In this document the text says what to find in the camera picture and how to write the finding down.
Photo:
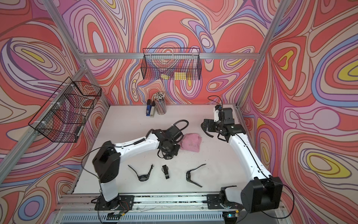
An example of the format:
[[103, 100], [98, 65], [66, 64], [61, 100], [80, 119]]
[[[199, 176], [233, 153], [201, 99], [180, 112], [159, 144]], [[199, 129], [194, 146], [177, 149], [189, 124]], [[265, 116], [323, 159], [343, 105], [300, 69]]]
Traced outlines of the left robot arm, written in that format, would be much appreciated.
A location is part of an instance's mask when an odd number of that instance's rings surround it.
[[97, 152], [92, 160], [95, 174], [98, 179], [101, 195], [97, 197], [96, 211], [130, 211], [132, 207], [125, 204], [119, 195], [116, 177], [119, 174], [120, 162], [139, 154], [155, 150], [161, 159], [170, 160], [178, 155], [179, 143], [184, 137], [182, 131], [189, 122], [181, 119], [167, 130], [150, 129], [142, 137], [129, 142], [114, 144], [111, 141], [103, 143], [92, 152]]

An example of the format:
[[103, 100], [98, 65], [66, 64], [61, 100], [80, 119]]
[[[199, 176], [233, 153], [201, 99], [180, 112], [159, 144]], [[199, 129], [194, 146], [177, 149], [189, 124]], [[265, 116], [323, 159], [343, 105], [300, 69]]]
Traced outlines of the pink microfibre cloth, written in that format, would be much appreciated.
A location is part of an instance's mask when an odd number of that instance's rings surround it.
[[198, 133], [185, 134], [180, 142], [182, 150], [198, 153], [200, 151], [200, 145], [202, 138]]

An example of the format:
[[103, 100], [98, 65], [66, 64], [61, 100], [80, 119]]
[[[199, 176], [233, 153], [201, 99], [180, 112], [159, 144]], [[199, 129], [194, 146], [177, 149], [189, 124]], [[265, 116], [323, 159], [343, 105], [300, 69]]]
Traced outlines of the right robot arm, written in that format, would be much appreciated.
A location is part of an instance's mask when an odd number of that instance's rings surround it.
[[246, 177], [246, 186], [239, 189], [239, 201], [228, 198], [226, 192], [229, 187], [222, 187], [218, 196], [208, 195], [205, 203], [209, 209], [220, 206], [223, 209], [244, 209], [247, 213], [262, 212], [279, 207], [282, 190], [288, 186], [279, 177], [274, 177], [262, 164], [244, 127], [235, 122], [232, 108], [226, 108], [222, 99], [217, 96], [214, 108], [214, 119], [205, 119], [201, 123], [203, 132], [213, 138], [217, 134], [220, 141], [224, 141], [237, 154]]

